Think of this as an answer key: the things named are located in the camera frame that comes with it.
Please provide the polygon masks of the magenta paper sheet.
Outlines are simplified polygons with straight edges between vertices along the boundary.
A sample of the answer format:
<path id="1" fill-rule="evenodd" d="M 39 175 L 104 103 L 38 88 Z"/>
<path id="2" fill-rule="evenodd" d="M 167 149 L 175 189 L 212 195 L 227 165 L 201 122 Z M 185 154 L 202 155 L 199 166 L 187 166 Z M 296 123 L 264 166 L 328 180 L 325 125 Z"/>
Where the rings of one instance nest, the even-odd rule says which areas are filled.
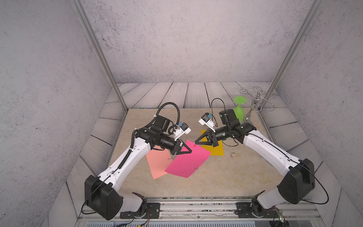
<path id="1" fill-rule="evenodd" d="M 187 140 L 186 144 L 191 148 L 191 154 L 177 155 L 169 167 L 165 170 L 168 174 L 184 178 L 190 177 L 196 170 L 203 165 L 202 161 L 207 161 L 211 152 L 195 143 Z"/>

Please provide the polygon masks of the yellow paper sheet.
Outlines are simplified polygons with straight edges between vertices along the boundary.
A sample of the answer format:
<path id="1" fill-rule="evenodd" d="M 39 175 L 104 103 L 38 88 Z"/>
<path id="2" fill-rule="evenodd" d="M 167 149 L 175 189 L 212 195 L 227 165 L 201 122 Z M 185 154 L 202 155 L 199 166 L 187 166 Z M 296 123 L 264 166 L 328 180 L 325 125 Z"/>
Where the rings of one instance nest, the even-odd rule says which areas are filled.
<path id="1" fill-rule="evenodd" d="M 202 147 L 206 150 L 208 150 L 209 152 L 211 152 L 211 156 L 224 156 L 224 148 L 223 148 L 223 144 L 222 141 L 218 142 L 218 146 L 213 147 L 213 146 L 209 146 L 209 145 L 202 145 Z"/>

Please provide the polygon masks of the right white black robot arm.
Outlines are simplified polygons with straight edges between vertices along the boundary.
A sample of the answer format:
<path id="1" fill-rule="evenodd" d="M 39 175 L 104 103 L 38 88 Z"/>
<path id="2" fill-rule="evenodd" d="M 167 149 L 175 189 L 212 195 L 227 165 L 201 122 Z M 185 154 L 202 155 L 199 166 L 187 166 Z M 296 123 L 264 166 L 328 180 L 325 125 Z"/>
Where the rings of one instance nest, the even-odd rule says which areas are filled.
<path id="1" fill-rule="evenodd" d="M 217 147 L 219 141 L 228 138 L 238 140 L 253 149 L 270 163 L 283 177 L 276 187 L 263 191 L 253 197 L 251 209 L 256 216 L 289 202 L 298 204 L 304 200 L 320 181 L 315 177 L 314 164 L 309 159 L 299 159 L 271 142 L 249 122 L 240 123 L 234 110 L 224 108 L 220 113 L 223 126 L 218 128 L 214 113 L 205 113 L 199 120 L 208 129 L 199 136 L 195 144 Z"/>

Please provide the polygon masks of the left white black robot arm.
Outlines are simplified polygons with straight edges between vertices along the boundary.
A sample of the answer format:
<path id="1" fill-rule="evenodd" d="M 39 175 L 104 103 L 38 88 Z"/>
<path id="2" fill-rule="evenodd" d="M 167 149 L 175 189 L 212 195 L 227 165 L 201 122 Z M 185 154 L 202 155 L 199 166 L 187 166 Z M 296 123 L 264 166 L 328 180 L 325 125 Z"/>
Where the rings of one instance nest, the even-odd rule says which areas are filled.
<path id="1" fill-rule="evenodd" d="M 130 146 L 106 170 L 85 180 L 83 204 L 105 220 L 113 219 L 118 212 L 143 216 L 147 199 L 138 193 L 122 196 L 118 191 L 132 169 L 155 146 L 169 150 L 172 155 L 192 152 L 180 138 L 191 131 L 186 123 L 180 122 L 180 116 L 177 104 L 162 104 L 150 123 L 132 132 Z"/>

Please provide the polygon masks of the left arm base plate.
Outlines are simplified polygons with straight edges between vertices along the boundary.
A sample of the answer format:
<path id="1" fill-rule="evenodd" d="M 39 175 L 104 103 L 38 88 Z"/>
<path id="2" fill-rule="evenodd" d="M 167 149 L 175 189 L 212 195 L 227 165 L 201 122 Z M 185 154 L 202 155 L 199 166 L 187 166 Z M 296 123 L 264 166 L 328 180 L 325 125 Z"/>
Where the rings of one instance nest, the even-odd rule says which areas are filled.
<path id="1" fill-rule="evenodd" d="M 146 202 L 141 205 L 138 211 L 121 212 L 120 219 L 158 219 L 160 215 L 160 203 Z"/>

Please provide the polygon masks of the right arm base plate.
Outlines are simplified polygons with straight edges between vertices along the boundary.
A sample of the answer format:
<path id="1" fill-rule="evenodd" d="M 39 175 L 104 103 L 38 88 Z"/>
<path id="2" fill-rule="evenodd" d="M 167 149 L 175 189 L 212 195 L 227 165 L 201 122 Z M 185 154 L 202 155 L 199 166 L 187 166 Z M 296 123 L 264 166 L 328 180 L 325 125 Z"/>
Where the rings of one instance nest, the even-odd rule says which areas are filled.
<path id="1" fill-rule="evenodd" d="M 278 218 L 278 209 L 271 208 L 263 211 L 262 214 L 254 213 L 251 208 L 251 202 L 237 202 L 236 210 L 234 211 L 238 218 Z"/>

